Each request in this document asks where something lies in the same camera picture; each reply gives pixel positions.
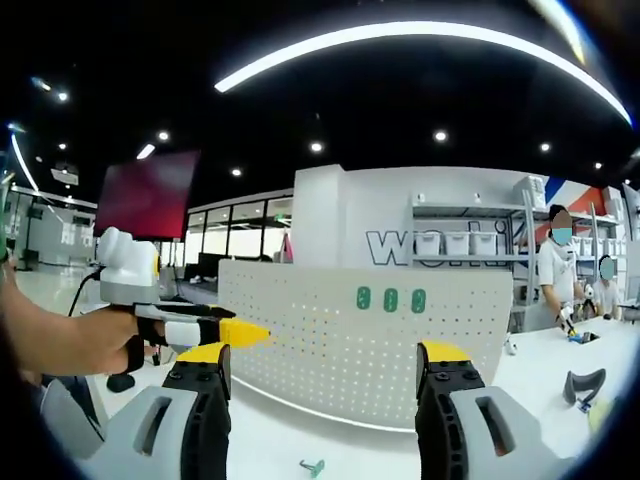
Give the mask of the person's left hand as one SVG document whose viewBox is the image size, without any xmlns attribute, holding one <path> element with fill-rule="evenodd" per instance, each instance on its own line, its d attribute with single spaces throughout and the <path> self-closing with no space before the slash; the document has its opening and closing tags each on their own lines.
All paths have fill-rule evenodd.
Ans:
<svg viewBox="0 0 640 480">
<path fill-rule="evenodd" d="M 105 307 L 68 321 L 69 375 L 120 374 L 128 369 L 126 344 L 138 333 L 132 313 Z"/>
</svg>

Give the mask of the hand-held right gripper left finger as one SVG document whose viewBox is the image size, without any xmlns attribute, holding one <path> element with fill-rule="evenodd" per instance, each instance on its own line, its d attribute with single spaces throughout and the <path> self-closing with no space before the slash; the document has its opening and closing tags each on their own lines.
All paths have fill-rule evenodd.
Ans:
<svg viewBox="0 0 640 480">
<path fill-rule="evenodd" d="M 79 467 L 90 479 L 225 479 L 231 420 L 231 348 L 180 354 L 164 383 L 148 386 L 107 423 L 105 441 Z"/>
</svg>

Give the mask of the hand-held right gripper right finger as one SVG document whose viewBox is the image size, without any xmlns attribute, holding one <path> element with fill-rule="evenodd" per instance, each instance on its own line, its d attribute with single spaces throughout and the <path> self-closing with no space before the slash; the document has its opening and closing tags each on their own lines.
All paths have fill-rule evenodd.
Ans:
<svg viewBox="0 0 640 480">
<path fill-rule="evenodd" d="M 485 385 L 453 344 L 417 344 L 416 401 L 423 479 L 560 479 L 571 469 L 544 443 L 539 421 Z"/>
</svg>

